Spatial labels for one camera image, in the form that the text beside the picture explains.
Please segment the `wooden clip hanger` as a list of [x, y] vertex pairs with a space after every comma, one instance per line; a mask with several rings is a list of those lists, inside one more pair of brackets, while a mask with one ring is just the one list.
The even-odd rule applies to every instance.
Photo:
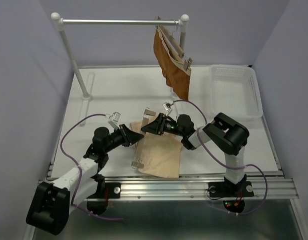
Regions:
[[[156, 112], [150, 110], [148, 107], [145, 108], [144, 116], [143, 116], [142, 123], [141, 123], [141, 128], [149, 123], [149, 117], [154, 117], [155, 115], [156, 115]], [[143, 148], [146, 133], [140, 130], [140, 134], [143, 135], [143, 138], [137, 142], [135, 157], [131, 163], [131, 166], [134, 169], [142, 169], [144, 167], [144, 164], [142, 163], [142, 160], [141, 160], [141, 153], [142, 153], [142, 148]]]

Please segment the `beige underwear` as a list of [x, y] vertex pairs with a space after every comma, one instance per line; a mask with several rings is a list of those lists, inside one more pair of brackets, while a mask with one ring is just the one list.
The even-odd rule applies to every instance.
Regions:
[[143, 174], [160, 178], [178, 178], [182, 144], [170, 133], [155, 135], [145, 133], [139, 158], [132, 167]]

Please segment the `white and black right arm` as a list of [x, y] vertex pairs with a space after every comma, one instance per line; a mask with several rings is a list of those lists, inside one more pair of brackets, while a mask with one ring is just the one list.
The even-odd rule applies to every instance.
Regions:
[[167, 132], [181, 136], [181, 143], [187, 150], [195, 150], [205, 143], [212, 141], [224, 153], [225, 164], [217, 161], [226, 168], [224, 189], [229, 195], [241, 191], [246, 181], [243, 166], [244, 147], [247, 145], [249, 131], [245, 126], [225, 115], [217, 114], [213, 121], [203, 127], [194, 128], [190, 116], [179, 115], [177, 120], [162, 113], [153, 122], [141, 127], [141, 131], [154, 135]]

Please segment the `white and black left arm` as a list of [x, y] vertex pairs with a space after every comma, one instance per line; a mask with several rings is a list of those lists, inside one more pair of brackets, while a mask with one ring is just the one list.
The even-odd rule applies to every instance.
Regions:
[[58, 235], [81, 202], [90, 196], [108, 197], [105, 178], [99, 173], [109, 159], [108, 153], [119, 146], [132, 146], [143, 137], [124, 124], [113, 132], [106, 127], [97, 128], [91, 145], [75, 167], [51, 183], [44, 181], [37, 186], [26, 223]]

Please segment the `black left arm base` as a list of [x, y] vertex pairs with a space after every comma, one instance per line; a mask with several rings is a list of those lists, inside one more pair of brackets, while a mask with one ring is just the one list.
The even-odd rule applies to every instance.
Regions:
[[87, 210], [96, 215], [103, 214], [108, 206], [110, 199], [119, 199], [121, 184], [119, 182], [106, 182], [101, 174], [92, 177], [96, 183], [96, 191], [87, 197]]

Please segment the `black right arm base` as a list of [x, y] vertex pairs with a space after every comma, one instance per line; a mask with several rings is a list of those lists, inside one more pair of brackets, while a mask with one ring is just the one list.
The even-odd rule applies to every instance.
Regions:
[[245, 209], [244, 199], [254, 197], [254, 191], [249, 181], [239, 187], [224, 181], [213, 181], [208, 183], [206, 195], [213, 201], [222, 200], [225, 210], [238, 215]]

